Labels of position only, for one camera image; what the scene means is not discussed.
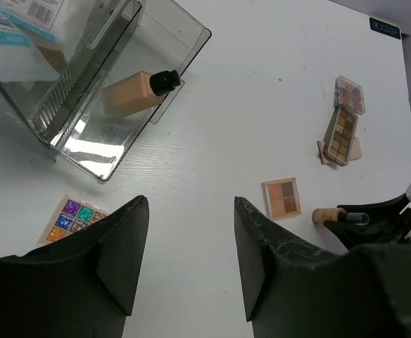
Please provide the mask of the square black-cap foundation bottle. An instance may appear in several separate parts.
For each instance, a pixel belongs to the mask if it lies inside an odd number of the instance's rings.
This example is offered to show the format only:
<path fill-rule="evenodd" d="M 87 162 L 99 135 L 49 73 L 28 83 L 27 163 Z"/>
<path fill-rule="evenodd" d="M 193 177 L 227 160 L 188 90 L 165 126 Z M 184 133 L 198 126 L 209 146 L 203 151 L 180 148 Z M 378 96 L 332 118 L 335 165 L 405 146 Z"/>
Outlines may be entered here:
<path fill-rule="evenodd" d="M 164 70 L 155 74 L 144 71 L 135 73 L 102 90 L 104 113 L 127 117 L 158 106 L 181 83 L 176 70 Z"/>

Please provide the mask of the clear acrylic drawer organizer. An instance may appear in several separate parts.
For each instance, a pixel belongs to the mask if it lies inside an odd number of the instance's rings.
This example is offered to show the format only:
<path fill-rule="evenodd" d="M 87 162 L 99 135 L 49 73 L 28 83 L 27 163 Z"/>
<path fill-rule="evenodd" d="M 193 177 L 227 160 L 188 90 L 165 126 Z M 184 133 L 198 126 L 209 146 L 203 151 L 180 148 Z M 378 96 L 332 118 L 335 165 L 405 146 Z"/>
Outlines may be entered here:
<path fill-rule="evenodd" d="M 142 130 L 157 123 L 211 31 L 176 1 L 93 1 L 79 40 L 60 44 L 15 24 L 58 72 L 52 82 L 0 81 L 0 133 L 107 182 Z M 163 103 L 127 117 L 104 113 L 102 90 L 135 73 L 176 70 Z"/>

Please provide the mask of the four-pan brown eyeshadow palette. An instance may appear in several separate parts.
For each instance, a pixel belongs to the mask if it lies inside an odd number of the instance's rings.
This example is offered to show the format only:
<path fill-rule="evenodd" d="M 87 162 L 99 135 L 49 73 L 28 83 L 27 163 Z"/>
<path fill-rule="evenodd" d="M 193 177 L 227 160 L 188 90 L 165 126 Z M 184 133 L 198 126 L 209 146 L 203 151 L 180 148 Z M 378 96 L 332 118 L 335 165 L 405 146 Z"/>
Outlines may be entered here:
<path fill-rule="evenodd" d="M 298 188 L 294 177 L 261 183 L 266 214 L 270 220 L 282 220 L 301 214 Z"/>

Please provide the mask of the round-cap foundation bottle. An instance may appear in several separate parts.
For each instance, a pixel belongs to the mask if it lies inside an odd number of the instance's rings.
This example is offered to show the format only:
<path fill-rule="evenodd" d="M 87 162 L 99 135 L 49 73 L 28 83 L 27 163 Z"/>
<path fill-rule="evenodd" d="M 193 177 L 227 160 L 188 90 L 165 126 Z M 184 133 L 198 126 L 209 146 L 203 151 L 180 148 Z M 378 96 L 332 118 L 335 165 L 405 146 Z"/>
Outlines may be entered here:
<path fill-rule="evenodd" d="M 365 226 L 370 219 L 366 213 L 348 212 L 343 208 L 317 208 L 312 212 L 312 223 L 315 226 L 324 227 L 326 221 Z"/>

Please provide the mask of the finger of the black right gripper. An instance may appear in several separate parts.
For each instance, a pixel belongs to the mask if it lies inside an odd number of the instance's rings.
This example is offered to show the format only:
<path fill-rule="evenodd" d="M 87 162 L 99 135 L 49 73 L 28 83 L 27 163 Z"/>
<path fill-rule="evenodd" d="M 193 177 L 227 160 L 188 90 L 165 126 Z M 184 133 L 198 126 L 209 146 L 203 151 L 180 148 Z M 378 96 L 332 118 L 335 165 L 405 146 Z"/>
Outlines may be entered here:
<path fill-rule="evenodd" d="M 343 215 L 324 226 L 348 249 L 361 244 L 397 244 L 411 230 L 411 207 L 406 195 L 364 205 L 338 205 Z"/>

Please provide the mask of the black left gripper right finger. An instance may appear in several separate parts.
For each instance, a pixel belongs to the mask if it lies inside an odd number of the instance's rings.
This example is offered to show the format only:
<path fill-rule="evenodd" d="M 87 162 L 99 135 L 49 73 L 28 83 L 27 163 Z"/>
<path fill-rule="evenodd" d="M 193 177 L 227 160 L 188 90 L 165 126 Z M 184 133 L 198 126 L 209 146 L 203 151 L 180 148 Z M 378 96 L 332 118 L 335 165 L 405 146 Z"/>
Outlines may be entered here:
<path fill-rule="evenodd" d="M 411 337 L 411 243 L 343 255 L 234 200 L 246 320 L 255 337 Z"/>

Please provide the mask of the colourful glitter eyeshadow palette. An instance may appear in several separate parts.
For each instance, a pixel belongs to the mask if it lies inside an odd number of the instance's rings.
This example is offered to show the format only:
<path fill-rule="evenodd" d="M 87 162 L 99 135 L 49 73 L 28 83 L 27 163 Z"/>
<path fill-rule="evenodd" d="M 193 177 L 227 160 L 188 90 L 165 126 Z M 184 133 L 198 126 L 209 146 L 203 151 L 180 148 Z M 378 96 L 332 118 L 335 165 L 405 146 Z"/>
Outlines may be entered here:
<path fill-rule="evenodd" d="M 108 215 L 105 210 L 65 194 L 39 236 L 37 246 L 64 239 Z"/>

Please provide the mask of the white cotton pad pack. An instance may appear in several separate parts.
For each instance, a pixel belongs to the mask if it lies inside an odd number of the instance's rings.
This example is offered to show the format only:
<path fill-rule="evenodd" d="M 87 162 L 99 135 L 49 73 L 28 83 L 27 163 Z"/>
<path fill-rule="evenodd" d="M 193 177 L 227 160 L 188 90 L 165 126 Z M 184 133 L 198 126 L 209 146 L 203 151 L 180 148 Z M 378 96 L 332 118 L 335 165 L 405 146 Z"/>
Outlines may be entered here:
<path fill-rule="evenodd" d="M 16 25 L 0 11 L 0 81 L 52 82 L 58 72 Z"/>
<path fill-rule="evenodd" d="M 48 42 L 60 44 L 64 40 L 80 39 L 94 2 L 0 1 L 0 5 L 15 24 Z"/>

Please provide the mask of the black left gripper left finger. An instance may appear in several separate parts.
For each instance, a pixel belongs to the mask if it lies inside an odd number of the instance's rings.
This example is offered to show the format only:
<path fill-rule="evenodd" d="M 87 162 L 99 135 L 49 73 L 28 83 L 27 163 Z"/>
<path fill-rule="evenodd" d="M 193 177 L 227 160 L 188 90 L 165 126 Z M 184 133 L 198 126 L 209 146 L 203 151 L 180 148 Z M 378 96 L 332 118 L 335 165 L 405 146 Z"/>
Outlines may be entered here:
<path fill-rule="evenodd" d="M 0 258 L 0 337 L 121 337 L 148 223 L 141 195 L 53 244 Z"/>

